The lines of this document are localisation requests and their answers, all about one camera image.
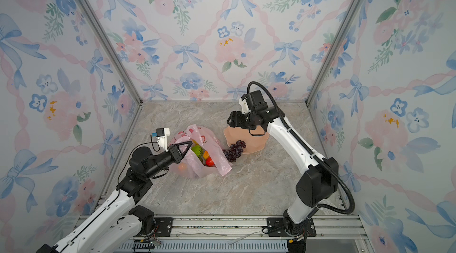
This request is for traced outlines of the pink plastic bag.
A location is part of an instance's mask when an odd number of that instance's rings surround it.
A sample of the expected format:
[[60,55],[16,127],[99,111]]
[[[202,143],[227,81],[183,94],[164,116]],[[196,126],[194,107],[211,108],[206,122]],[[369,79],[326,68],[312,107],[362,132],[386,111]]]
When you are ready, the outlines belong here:
[[171,172],[185,178],[204,178],[210,174],[227,175],[232,164],[223,153],[222,145],[215,134],[206,127],[190,125],[177,133],[171,144],[191,142],[189,151],[178,164],[170,166]]

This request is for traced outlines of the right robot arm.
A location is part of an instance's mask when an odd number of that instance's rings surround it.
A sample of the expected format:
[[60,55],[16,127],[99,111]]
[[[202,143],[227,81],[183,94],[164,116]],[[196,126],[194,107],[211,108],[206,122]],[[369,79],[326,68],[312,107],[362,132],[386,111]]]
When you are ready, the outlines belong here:
[[336,171],[338,163],[312,148],[281,109],[268,106],[259,90],[242,95],[239,104],[242,110],[231,112],[228,125],[249,131],[261,127],[285,149],[302,175],[296,184],[296,198],[283,215],[285,231],[291,236],[301,235],[318,211],[318,204],[338,190],[336,177],[327,170]]

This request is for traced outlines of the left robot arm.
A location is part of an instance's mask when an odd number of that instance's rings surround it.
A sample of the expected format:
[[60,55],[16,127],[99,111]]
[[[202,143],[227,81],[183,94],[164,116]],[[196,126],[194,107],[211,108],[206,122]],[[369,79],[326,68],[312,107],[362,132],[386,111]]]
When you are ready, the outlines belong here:
[[135,235],[151,235],[156,230],[154,213],[139,201],[152,187],[153,179],[180,163],[191,147],[192,141],[171,144],[154,155],[145,144],[137,146],[130,154],[126,176],[104,203],[55,245],[45,244],[38,252],[112,253]]

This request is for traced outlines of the purple grape bunch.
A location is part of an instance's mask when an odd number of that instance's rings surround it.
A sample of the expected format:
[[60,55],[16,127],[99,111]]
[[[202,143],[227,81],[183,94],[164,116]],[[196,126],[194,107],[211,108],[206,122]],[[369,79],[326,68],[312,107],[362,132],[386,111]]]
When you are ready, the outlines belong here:
[[231,144],[228,149],[223,150],[223,154],[230,163],[235,163],[238,158],[241,157],[244,149],[246,148],[246,143],[242,140],[238,140],[236,143]]

